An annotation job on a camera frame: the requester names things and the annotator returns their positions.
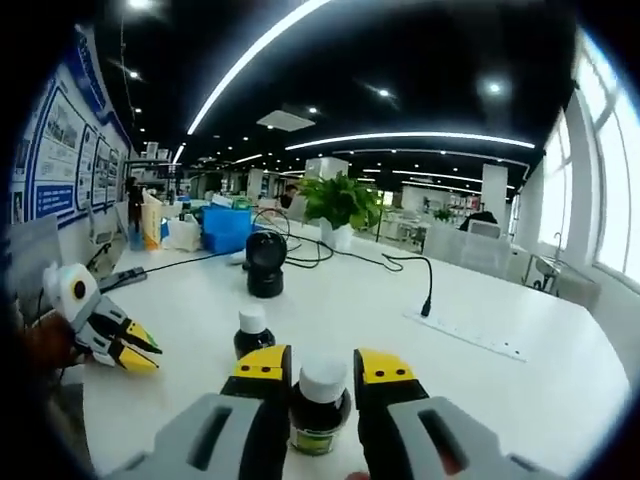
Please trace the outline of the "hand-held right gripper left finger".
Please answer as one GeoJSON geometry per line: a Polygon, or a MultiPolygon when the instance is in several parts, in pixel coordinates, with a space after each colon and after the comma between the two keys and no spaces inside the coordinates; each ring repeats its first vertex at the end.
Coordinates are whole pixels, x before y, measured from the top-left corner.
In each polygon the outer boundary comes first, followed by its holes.
{"type": "Polygon", "coordinates": [[[221,391],[208,393],[110,479],[281,479],[290,434],[291,347],[237,361],[221,391]]]}

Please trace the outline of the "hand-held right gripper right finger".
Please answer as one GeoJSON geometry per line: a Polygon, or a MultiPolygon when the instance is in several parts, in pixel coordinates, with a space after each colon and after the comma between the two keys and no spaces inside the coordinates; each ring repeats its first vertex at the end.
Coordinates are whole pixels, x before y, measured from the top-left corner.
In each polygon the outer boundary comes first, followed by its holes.
{"type": "Polygon", "coordinates": [[[353,355],[358,437],[372,479],[557,479],[501,451],[498,435],[444,397],[432,397],[398,356],[353,355]]]}

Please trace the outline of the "person's left hand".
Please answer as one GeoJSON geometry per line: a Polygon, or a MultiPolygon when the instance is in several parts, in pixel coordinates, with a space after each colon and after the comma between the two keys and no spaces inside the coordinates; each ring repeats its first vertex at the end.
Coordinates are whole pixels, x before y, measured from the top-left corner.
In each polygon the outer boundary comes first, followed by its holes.
{"type": "Polygon", "coordinates": [[[48,374],[84,362],[76,348],[75,334],[68,320],[55,310],[40,317],[35,326],[19,332],[29,364],[37,374],[48,374]]]}

